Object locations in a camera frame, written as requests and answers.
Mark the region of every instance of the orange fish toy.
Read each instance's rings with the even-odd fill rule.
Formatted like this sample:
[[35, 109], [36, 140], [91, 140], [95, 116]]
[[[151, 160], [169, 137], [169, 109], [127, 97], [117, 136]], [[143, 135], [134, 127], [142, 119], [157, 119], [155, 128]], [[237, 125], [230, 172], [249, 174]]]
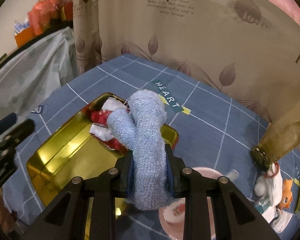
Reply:
[[291, 201], [293, 199], [291, 187], [292, 187], [293, 179], [285, 179], [282, 184], [282, 199], [279, 203], [279, 209], [289, 208]]

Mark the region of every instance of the white plush toy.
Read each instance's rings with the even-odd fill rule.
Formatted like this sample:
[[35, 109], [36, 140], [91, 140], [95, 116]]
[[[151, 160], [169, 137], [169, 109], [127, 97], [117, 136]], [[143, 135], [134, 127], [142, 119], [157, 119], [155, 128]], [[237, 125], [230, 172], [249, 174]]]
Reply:
[[259, 197], [267, 195], [271, 206], [280, 203], [282, 198], [282, 176], [278, 163], [273, 163], [267, 173], [257, 179], [254, 192]]

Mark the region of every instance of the table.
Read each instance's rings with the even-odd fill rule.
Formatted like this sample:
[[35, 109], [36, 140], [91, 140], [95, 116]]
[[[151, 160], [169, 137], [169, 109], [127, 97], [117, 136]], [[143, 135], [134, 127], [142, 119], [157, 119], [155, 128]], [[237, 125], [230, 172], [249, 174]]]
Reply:
[[[17, 172], [4, 185], [4, 198], [18, 217], [30, 224], [44, 209], [26, 172], [26, 162], [69, 118], [89, 102], [105, 92], [128, 99], [139, 89], [160, 93], [159, 86], [174, 101], [166, 105], [166, 123], [179, 133], [174, 155], [183, 158], [186, 166], [207, 166], [222, 174], [231, 169], [239, 172], [236, 186], [250, 200], [256, 200], [253, 186], [259, 174], [252, 164], [250, 149], [258, 143], [268, 123], [227, 95], [175, 70], [154, 62], [122, 55], [93, 68], [47, 98], [40, 111], [29, 117], [36, 125], [36, 132], [17, 148]], [[177, 112], [178, 103], [191, 110], [189, 114]], [[295, 178], [300, 171], [300, 152], [293, 150], [280, 160], [283, 179]], [[299, 187], [293, 184], [293, 201], [288, 211], [293, 212], [298, 200]], [[141, 212], [133, 207], [127, 216], [117, 220], [119, 240], [164, 240], [167, 235], [161, 228], [158, 211]], [[286, 230], [279, 234], [290, 239], [300, 220], [293, 216]]]

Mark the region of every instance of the screw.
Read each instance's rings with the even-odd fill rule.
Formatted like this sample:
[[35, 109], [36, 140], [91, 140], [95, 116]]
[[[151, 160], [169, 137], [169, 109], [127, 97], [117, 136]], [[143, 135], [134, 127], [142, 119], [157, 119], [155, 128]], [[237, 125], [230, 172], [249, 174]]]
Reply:
[[72, 183], [73, 184], [79, 184], [81, 182], [81, 178], [80, 177], [74, 177], [73, 179], [72, 179]]
[[8, 153], [9, 150], [4, 150], [3, 152], [1, 152], [1, 156], [5, 156]]
[[182, 169], [182, 172], [183, 172], [184, 174], [190, 174], [190, 173], [192, 172], [192, 170], [191, 170], [191, 168], [183, 168], [183, 169]]
[[220, 181], [221, 183], [223, 183], [223, 184], [227, 184], [229, 180], [228, 180], [227, 177], [222, 176], [222, 177], [219, 178], [219, 181]]
[[112, 174], [112, 175], [117, 174], [118, 169], [117, 168], [111, 168], [111, 169], [109, 169], [109, 173]]

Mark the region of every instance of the blue terry cloth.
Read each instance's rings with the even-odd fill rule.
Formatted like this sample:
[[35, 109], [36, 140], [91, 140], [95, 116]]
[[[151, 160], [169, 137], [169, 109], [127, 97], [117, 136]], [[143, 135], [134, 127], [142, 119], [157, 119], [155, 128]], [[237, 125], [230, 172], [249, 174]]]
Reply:
[[124, 146], [134, 150], [137, 143], [137, 127], [131, 114], [125, 109], [114, 110], [107, 119], [112, 135]]
[[172, 202], [167, 191], [166, 153], [160, 133], [166, 112], [159, 96], [148, 90], [137, 91], [128, 103], [129, 114], [117, 109], [107, 123], [115, 138], [133, 150], [134, 181], [129, 201], [140, 210], [155, 210]]

